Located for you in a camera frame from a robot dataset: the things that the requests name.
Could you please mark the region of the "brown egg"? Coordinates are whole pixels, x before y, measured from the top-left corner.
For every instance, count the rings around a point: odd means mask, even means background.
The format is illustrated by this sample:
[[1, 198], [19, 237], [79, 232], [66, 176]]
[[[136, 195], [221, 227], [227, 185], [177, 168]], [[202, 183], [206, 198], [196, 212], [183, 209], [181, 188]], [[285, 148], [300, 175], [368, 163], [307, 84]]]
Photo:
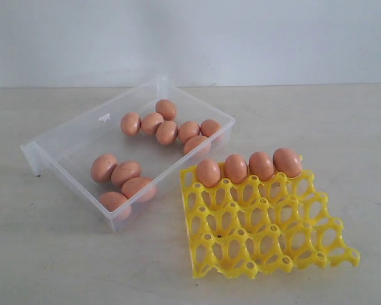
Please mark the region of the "brown egg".
[[186, 121], [178, 129], [178, 138], [185, 144], [189, 139], [200, 134], [200, 126], [196, 121]]
[[211, 149], [211, 143], [206, 142], [208, 138], [204, 135], [197, 135], [192, 138], [190, 138], [184, 145], [184, 155], [190, 153], [193, 149], [195, 149], [197, 146], [202, 145], [202, 148], [194, 155], [195, 158], [197, 157], [203, 157], [207, 155]]
[[[148, 184], [150, 184], [152, 180], [148, 177], [134, 177], [127, 180], [123, 186], [121, 187], [121, 193], [126, 196], [128, 199], [137, 194], [137, 192], [141, 191]], [[156, 195], [156, 186], [152, 186], [147, 192], [139, 197], [138, 202], [145, 203], [153, 199]]]
[[141, 118], [137, 112], [128, 112], [126, 113], [120, 123], [121, 131], [132, 137], [136, 135], [141, 129]]
[[301, 159], [295, 151], [280, 147], [274, 151], [272, 158], [276, 170], [285, 173], [287, 177], [294, 178], [301, 174]]
[[131, 215], [131, 205], [126, 203], [128, 199], [121, 193], [109, 191], [103, 193], [98, 200], [109, 212], [124, 207], [124, 210], [114, 215], [116, 220], [125, 220]]
[[177, 116], [176, 105], [168, 99], [159, 100], [156, 103], [155, 109], [156, 109], [156, 112], [162, 115], [164, 120], [167, 120], [167, 121], [174, 120]]
[[249, 169], [261, 181], [270, 180], [275, 174], [275, 167], [270, 156], [263, 151], [254, 152], [249, 158]]
[[156, 132], [156, 139], [162, 145], [173, 143], [178, 135], [178, 126], [174, 121], [162, 122]]
[[91, 178], [98, 183], [110, 181], [112, 172], [117, 167], [117, 159], [113, 154], [99, 156], [91, 166]]
[[220, 181], [220, 167], [213, 159], [204, 159], [197, 164], [196, 179], [205, 187], [214, 187]]
[[156, 134], [159, 125], [164, 122], [163, 116], [158, 112], [146, 115], [141, 122], [141, 129], [146, 135]]
[[221, 124], [214, 119], [206, 119], [200, 125], [201, 134], [205, 137], [211, 137], [221, 129]]
[[224, 174], [233, 184], [241, 184], [248, 176], [248, 167], [239, 154], [231, 154], [225, 159]]
[[116, 187], [122, 187], [128, 180], [139, 177], [142, 167], [136, 161], [126, 161], [118, 164], [112, 172], [111, 182]]

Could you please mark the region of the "clear plastic bin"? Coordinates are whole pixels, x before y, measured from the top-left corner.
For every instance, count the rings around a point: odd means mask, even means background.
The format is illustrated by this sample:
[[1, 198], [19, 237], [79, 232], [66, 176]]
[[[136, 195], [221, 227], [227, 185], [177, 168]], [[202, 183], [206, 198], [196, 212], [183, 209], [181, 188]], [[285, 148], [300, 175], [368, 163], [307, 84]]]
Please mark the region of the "clear plastic bin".
[[[121, 118], [128, 112], [141, 117], [152, 113], [158, 100], [167, 98], [177, 107], [175, 122], [178, 125], [194, 120], [202, 123], [214, 119], [221, 128], [205, 143], [187, 155], [180, 141], [163, 146], [155, 137], [139, 133], [127, 137], [120, 129]], [[180, 187], [180, 171], [196, 165], [203, 158], [201, 151], [209, 147], [207, 157], [212, 158], [229, 141], [235, 119], [177, 88], [166, 76], [152, 78], [140, 86], [113, 97], [74, 119], [43, 133], [21, 146], [34, 175], [50, 169], [69, 189], [108, 223], [111, 231], [125, 228], [149, 205]], [[128, 200], [132, 210], [123, 218], [125, 207], [109, 212], [98, 201], [105, 192], [113, 190], [108, 182], [96, 183], [90, 176], [94, 160], [111, 153], [118, 161], [137, 161], [142, 174], [152, 178], [155, 196], [141, 203], [138, 196]]]

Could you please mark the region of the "yellow plastic egg tray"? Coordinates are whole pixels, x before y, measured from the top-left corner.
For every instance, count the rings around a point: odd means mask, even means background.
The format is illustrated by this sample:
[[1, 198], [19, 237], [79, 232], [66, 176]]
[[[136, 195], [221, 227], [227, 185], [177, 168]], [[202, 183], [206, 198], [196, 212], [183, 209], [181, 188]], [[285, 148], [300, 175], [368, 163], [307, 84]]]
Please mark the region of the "yellow plastic egg tray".
[[314, 185], [314, 173], [277, 173], [242, 184], [222, 179], [207, 188], [196, 167], [180, 173], [192, 274], [216, 271], [227, 278], [254, 278], [310, 265], [357, 266], [360, 253], [345, 244], [344, 223], [328, 212], [328, 195]]

